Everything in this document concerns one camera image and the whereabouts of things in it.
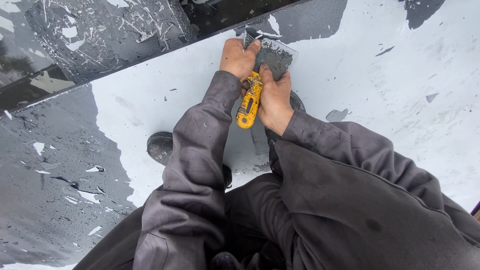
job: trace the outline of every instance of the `yellow handle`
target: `yellow handle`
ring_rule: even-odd
[[[255,116],[257,116],[258,105],[260,105],[260,92],[264,87],[260,75],[255,71],[250,73],[247,80],[250,82],[250,88],[243,97],[235,117],[237,125],[241,128],[249,128],[253,125]]]

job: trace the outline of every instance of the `gray coverall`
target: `gray coverall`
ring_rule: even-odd
[[[266,243],[286,269],[480,269],[480,223],[391,141],[356,123],[296,111],[270,149],[272,173],[225,193],[223,152],[240,91],[237,77],[215,73],[173,130],[163,186],[74,270],[257,269]]]

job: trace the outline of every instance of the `putty knife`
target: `putty knife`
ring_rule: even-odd
[[[243,40],[245,48],[255,40],[252,37],[252,34],[255,32],[255,29],[252,27],[245,28],[245,39]],[[260,65],[263,63],[267,64],[272,71],[273,79],[278,81],[298,55],[296,51],[279,41],[271,40],[262,35],[256,38],[260,39],[262,46],[255,59],[255,67],[247,78],[247,81],[250,83],[250,88],[243,97],[240,108],[237,111],[237,116],[235,117],[237,125],[241,128],[250,128],[257,115],[258,106],[260,105],[260,93],[264,86],[258,74]]]

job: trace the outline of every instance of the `left hand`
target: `left hand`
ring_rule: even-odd
[[[230,72],[235,75],[240,82],[243,82],[252,72],[255,66],[255,57],[259,51],[259,40],[253,41],[246,49],[243,49],[242,39],[227,39],[223,46],[219,70]]]

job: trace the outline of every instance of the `hand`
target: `hand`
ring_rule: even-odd
[[[294,112],[290,106],[290,72],[285,72],[280,80],[275,82],[268,65],[260,65],[259,71],[264,87],[260,94],[258,116],[266,127],[282,136]]]
[[[243,40],[227,39],[223,46],[219,70],[228,71],[243,82],[252,72],[255,66],[255,57],[259,51],[259,40],[254,40],[246,49],[243,49]]]

